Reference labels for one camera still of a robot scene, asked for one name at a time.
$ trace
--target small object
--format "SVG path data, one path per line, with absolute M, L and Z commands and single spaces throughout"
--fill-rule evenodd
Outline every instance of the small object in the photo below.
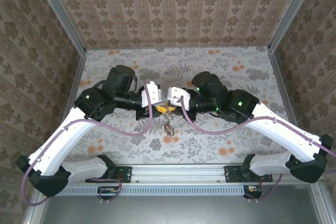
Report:
M 167 107 L 163 107 L 163 106 L 156 106 L 156 110 L 161 112 L 162 114 L 164 114 L 167 111 Z M 172 112 L 175 110 L 175 107 L 169 107 L 169 111 Z
M 175 135 L 174 126 L 171 124 L 170 120 L 173 119 L 173 114 L 170 112 L 169 107 L 166 109 L 166 112 L 163 114 L 163 128 L 164 132 L 168 137 L 172 138 Z

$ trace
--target black mounting bracket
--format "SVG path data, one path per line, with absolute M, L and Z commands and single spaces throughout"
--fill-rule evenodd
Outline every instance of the black mounting bracket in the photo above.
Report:
M 258 176 L 248 171 L 242 171 L 242 166 L 240 165 L 228 165 L 224 166 L 225 180 L 227 183 L 259 183 L 273 182 L 272 174 L 267 174 L 264 176 Z

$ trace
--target black joint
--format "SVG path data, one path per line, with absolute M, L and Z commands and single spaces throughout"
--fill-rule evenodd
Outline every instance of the black joint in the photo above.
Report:
M 331 136 L 325 134 L 320 136 L 320 142 L 323 147 L 327 148 L 328 150 L 331 150 L 334 139 Z M 321 154 L 323 157 L 326 157 L 328 153 L 320 149 L 319 154 Z
M 75 107 L 85 113 L 86 119 L 101 121 L 106 115 L 114 112 L 116 104 L 100 89 L 89 88 L 75 100 Z
M 309 162 L 301 162 L 291 155 L 286 162 L 286 167 L 289 168 L 291 175 L 295 178 L 307 182 L 315 183 L 327 166 L 327 159 L 321 154 L 314 154 L 314 160 Z
M 244 178 L 246 178 L 247 180 L 250 180 L 250 175 L 251 175 L 251 171 L 250 171 L 250 163 L 252 161 L 252 158 L 255 156 L 256 154 L 248 154 L 246 156 L 246 158 L 243 161 L 243 164 L 241 165 L 240 170 L 243 173 Z
M 113 91 L 128 91 L 133 81 L 135 72 L 133 69 L 123 65 L 111 68 L 102 90 L 110 94 Z
M 26 173 L 30 167 L 29 158 L 27 156 L 20 156 L 16 161 L 16 165 L 22 172 Z M 28 177 L 31 184 L 39 192 L 47 197 L 52 197 L 60 193 L 67 186 L 70 175 L 70 172 L 67 172 L 60 166 L 59 170 L 52 176 L 42 176 L 41 171 L 32 169 Z
M 114 176 L 114 173 L 116 171 L 116 164 L 106 155 L 98 155 L 98 158 L 104 161 L 107 167 L 107 171 L 104 173 L 104 175 L 101 178 L 112 178 Z

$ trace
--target cable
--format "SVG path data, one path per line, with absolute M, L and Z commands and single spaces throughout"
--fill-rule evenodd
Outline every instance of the cable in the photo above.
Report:
M 266 194 L 265 196 L 262 196 L 261 198 L 256 199 L 256 198 L 253 197 L 251 194 L 247 194 L 247 193 L 245 193 L 245 195 L 247 195 L 248 197 L 254 199 L 255 201 L 264 200 L 264 199 L 268 198 L 268 197 L 274 192 L 274 190 L 277 188 L 277 186 L 279 185 L 282 176 L 283 176 L 283 174 L 280 174 L 278 180 L 277 180 L 276 183 L 274 184 L 274 186 L 273 186 L 273 188 L 271 189 L 271 191 L 269 191 L 268 194 Z
M 132 77 L 133 77 L 134 82 L 135 82 L 135 87 L 134 87 L 134 90 L 132 92 L 135 92 L 137 90 L 136 88 L 138 87 L 138 78 L 136 77 L 136 75 L 133 75 Z
M 114 132 L 117 132 L 119 134 L 126 135 L 126 136 L 141 136 L 141 135 L 145 134 L 150 129 L 150 127 L 152 125 L 152 120 L 153 120 L 153 109 L 152 109 L 151 99 L 150 99 L 148 88 L 147 88 L 146 84 L 147 83 L 145 83 L 145 85 L 144 85 L 144 89 L 145 89 L 145 92 L 146 92 L 148 108 L 149 108 L 149 121 L 148 121 L 148 125 L 146 126 L 146 128 L 142 132 L 135 133 L 135 134 L 127 133 L 127 132 L 124 132 L 124 131 L 117 130 L 117 129 L 109 126 L 109 125 L 103 124 L 101 122 L 97 122 L 95 120 L 90 120 L 90 119 L 78 119 L 78 120 L 74 120 L 74 121 L 68 123 L 66 126 L 64 126 L 64 128 L 62 130 L 57 132 L 57 134 L 50 140 L 50 142 L 46 145 L 46 147 L 41 151 L 41 153 L 36 157 L 36 159 L 33 161 L 33 163 L 28 167 L 27 171 L 25 172 L 25 175 L 23 176 L 22 183 L 21 183 L 21 195 L 23 197 L 24 202 L 29 206 L 36 207 L 36 206 L 39 206 L 39 205 L 43 204 L 48 199 L 48 198 L 45 198 L 42 201 L 37 202 L 37 203 L 29 202 L 29 200 L 27 199 L 27 196 L 26 196 L 26 192 L 25 192 L 26 180 L 28 178 L 28 174 L 32 171 L 34 166 L 41 159 L 41 157 L 45 154 L 45 152 L 50 148 L 50 146 L 53 144 L 53 142 L 73 124 L 79 123 L 79 122 L 93 123 L 93 124 L 96 124 L 98 126 L 105 127 L 105 128 L 107 128 L 111 131 L 114 131 Z
M 263 184 L 263 181 L 262 181 L 262 177 L 260 177 L 260 183 L 259 183 L 259 186 L 261 187 L 261 189 L 263 188 L 262 185 Z
M 105 82 L 106 82 L 105 80 L 98 81 L 95 85 L 93 85 L 93 87 L 98 88 L 100 85 L 104 84 Z
M 324 174 L 333 174 L 336 173 L 336 170 L 326 170 L 324 171 Z
M 185 106 L 184 106 L 184 102 L 183 102 L 183 95 L 180 97 L 180 99 L 177 101 L 179 103 L 181 103 L 181 107 L 182 107 L 182 111 L 183 111 L 183 115 L 184 117 L 187 119 L 187 121 L 189 122 L 189 124 L 197 129 L 198 131 L 204 133 L 204 134 L 209 134 L 209 135 L 221 135 L 221 134 L 226 134 L 226 133 L 229 133 L 231 131 L 234 131 L 242 126 L 244 126 L 245 124 L 248 124 L 248 123 L 251 123 L 251 122 L 254 122 L 254 121 L 258 121 L 258 120 L 271 120 L 271 121 L 275 121 L 275 118 L 271 118 L 269 116 L 259 116 L 257 118 L 252 118 L 252 119 L 249 119 L 239 125 L 236 125 L 234 127 L 232 127 L 231 129 L 227 129 L 227 130 L 224 130 L 224 131 L 217 131 L 217 132 L 212 132 L 212 131 L 206 131 L 206 130 L 203 130 L 201 129 L 200 127 L 198 127 L 196 124 L 193 123 L 193 121 L 189 118 L 188 114 L 187 114 L 187 111 L 185 110 Z M 297 131 L 296 129 L 294 129 L 293 127 L 291 127 L 290 125 L 286 124 L 285 122 L 281 121 L 281 120 L 278 120 L 277 123 L 281 124 L 282 126 L 288 128 L 289 130 L 293 131 L 294 133 L 296 133 L 297 135 L 301 136 L 304 140 L 308 141 L 309 143 L 317 146 L 318 148 L 324 150 L 325 152 L 327 152 L 328 154 L 330 154 L 331 156 L 335 157 L 336 158 L 336 153 L 332 152 L 331 150 L 327 149 L 326 147 L 322 146 L 321 144 L 318 144 L 316 143 L 314 140 L 308 138 L 307 136 L 305 136 L 304 134 L 302 134 L 301 132 Z
M 220 116 L 215 115 L 214 113 L 211 113 L 211 112 L 209 112 L 208 114 L 211 115 L 211 116 L 213 116 L 214 118 L 221 118 Z
M 113 179 L 113 178 L 92 178 L 91 180 L 93 180 L 93 181 L 97 181 L 97 182 L 107 182 L 107 181 L 110 181 L 110 182 L 116 182 L 116 183 L 118 183 L 119 184 L 119 190 L 115 193 L 115 195 L 112 197 L 112 198 L 110 198 L 110 199 L 108 199 L 108 200 L 104 200 L 104 199 L 102 199 L 101 198 L 101 193 L 103 192 L 103 191 L 106 191 L 106 190 L 109 190 L 108 188 L 103 188 L 103 189 L 101 189 L 100 191 L 99 191 L 99 193 L 98 193 L 98 198 L 100 199 L 100 202 L 102 203 L 103 201 L 104 202 L 110 202 L 110 201 L 113 201 L 115 198 L 117 198 L 117 196 L 119 195 L 119 193 L 121 192 L 121 189 L 122 189 L 122 183 L 119 181 L 119 180 L 117 180 L 117 179 Z

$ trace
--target floral tablecloth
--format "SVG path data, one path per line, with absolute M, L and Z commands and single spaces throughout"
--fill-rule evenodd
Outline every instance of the floral tablecloth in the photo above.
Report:
M 138 88 L 148 80 L 160 84 L 162 89 L 192 88 L 193 77 L 209 71 L 218 75 L 228 89 L 244 89 L 287 118 L 266 47 L 93 50 L 87 51 L 86 56 L 78 94 L 104 80 L 116 65 L 135 70 Z M 132 133 L 141 132 L 147 124 L 147 120 L 136 121 L 135 112 L 119 109 L 102 122 Z M 79 160 L 103 153 L 118 164 L 237 163 L 249 153 L 265 155 L 284 151 L 280 145 L 246 127 L 212 136 L 194 130 L 182 117 L 174 116 L 172 123 L 173 138 L 166 136 L 162 116 L 155 118 L 150 131 L 141 137 L 127 137 L 96 126 L 68 158 Z M 198 115 L 196 124 L 209 131 L 235 125 L 208 114 Z

